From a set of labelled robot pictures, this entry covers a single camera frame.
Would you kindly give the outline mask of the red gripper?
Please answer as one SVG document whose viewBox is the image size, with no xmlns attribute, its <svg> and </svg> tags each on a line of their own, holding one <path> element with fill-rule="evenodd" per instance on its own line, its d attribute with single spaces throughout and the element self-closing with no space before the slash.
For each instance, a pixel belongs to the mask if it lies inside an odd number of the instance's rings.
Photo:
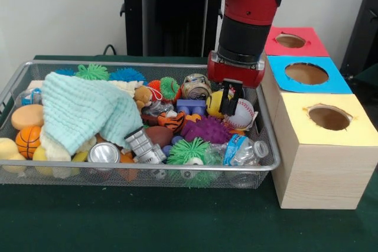
<svg viewBox="0 0 378 252">
<path fill-rule="evenodd" d="M 262 53 L 259 61 L 251 66 L 232 65 L 221 59 L 216 51 L 208 55 L 207 77 L 210 81 L 223 84 L 220 112 L 233 116 L 239 99 L 244 98 L 243 87 L 255 89 L 263 80 L 265 74 L 266 54 Z M 230 80 L 241 81 L 242 84 L 232 84 Z M 229 98 L 230 86 L 234 95 Z"/>
</svg>

